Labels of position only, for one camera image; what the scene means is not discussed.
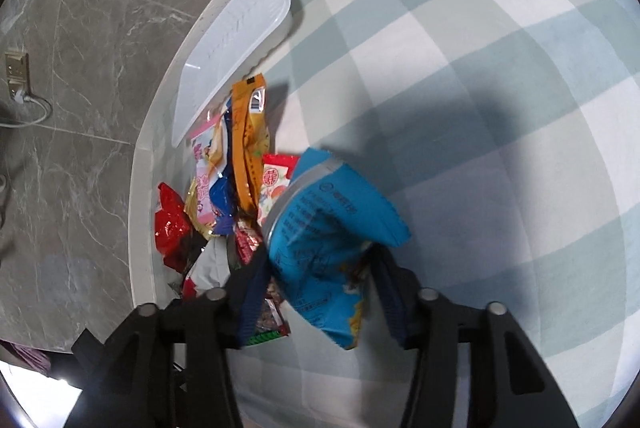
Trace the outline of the white red snack packet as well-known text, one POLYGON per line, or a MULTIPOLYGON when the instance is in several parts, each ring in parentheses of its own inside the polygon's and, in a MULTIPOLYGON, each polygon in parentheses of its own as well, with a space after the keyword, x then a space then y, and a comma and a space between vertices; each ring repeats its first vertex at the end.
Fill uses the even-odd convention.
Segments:
POLYGON ((227 238, 212 237, 186 274, 182 298, 192 299, 224 286, 230 273, 227 238))

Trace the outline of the red foil snack packet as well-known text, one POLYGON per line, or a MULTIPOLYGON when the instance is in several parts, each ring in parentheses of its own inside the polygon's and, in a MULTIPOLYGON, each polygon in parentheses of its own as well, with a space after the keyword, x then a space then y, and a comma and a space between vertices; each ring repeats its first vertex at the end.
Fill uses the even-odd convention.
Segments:
POLYGON ((158 187, 158 206, 154 213, 154 242, 163 264, 182 273, 186 269, 192 237, 192 223, 184 211, 180 195, 165 182, 158 187))

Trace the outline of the orange snack packet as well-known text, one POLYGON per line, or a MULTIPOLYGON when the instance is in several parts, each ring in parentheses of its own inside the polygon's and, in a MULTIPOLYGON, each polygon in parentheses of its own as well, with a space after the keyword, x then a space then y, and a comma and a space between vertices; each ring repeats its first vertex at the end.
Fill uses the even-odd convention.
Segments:
POLYGON ((231 92, 231 154, 239 209, 256 218, 262 185, 262 155, 270 151, 266 81, 257 74, 235 83, 231 92))

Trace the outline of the green edged nut packet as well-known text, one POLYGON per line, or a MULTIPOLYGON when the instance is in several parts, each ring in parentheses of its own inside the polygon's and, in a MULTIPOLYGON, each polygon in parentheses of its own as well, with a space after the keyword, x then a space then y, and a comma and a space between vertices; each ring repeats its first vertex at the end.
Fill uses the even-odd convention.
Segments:
POLYGON ((270 280, 264 300, 262 300, 262 309, 258 315, 254 333, 248 337, 247 346, 255 346, 255 344, 263 344, 291 334, 288 320, 285 318, 281 310, 284 299, 280 293, 279 286, 273 279, 270 280))

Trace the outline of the small red candy packet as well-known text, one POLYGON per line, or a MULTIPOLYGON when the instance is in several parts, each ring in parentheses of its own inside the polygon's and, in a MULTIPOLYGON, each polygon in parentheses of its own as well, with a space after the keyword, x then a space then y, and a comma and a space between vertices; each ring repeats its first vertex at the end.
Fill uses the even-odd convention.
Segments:
POLYGON ((262 236, 254 225, 245 219, 239 219, 234 225, 236 253, 242 266, 247 266, 254 252, 262 244, 262 236))

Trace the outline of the pink cartoon snack packet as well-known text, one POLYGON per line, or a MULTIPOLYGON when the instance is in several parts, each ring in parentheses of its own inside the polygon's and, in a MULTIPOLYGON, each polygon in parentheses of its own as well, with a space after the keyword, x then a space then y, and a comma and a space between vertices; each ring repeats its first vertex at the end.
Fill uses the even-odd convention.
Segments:
POLYGON ((216 164, 222 161, 221 115, 217 114, 203 124, 191 139, 191 149, 195 159, 195 177, 209 187, 217 178, 216 164))

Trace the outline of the gold foil snack packet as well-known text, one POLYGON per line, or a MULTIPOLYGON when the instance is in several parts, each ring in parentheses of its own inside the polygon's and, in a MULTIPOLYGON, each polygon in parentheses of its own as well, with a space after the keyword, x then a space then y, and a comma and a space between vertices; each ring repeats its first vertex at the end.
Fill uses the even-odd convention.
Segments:
POLYGON ((219 213, 210 199, 208 185, 200 178, 194 177, 184 201, 184 212, 191 220, 196 232, 206 240, 216 237, 219 213))

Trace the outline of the blue Tipo snack packet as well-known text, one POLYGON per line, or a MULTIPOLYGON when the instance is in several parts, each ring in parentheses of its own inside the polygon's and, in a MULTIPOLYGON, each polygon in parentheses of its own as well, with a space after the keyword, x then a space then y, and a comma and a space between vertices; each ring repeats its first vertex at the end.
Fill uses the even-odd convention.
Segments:
POLYGON ((209 187, 209 198, 215 212, 215 235, 233 232, 236 207, 235 182, 232 167, 232 103, 228 98, 221 109, 222 161, 216 164, 217 178, 209 187))

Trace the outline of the red white candy packet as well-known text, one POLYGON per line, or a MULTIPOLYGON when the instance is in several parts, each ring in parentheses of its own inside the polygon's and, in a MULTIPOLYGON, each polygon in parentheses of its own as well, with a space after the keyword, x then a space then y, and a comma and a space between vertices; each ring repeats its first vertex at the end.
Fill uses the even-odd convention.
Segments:
POLYGON ((299 156, 267 153, 262 155, 262 184, 258 200, 258 226, 262 227, 274 203, 288 188, 299 156))

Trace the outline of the checkered tablecloth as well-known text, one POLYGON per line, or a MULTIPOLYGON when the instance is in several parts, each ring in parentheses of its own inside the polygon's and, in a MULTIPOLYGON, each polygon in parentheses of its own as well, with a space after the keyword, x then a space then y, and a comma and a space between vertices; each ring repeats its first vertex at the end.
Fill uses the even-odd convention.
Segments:
POLYGON ((341 156, 424 285, 516 316, 578 422, 639 370, 637 0, 293 0, 276 146, 341 156))

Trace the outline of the white plastic tray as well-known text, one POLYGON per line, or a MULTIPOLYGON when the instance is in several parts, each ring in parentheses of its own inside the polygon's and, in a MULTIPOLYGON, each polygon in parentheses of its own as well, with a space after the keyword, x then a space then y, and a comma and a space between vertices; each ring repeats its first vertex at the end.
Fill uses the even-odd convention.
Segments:
POLYGON ((244 80, 291 32, 292 0, 230 0, 186 58, 180 74, 171 145, 194 129, 231 86, 244 80))

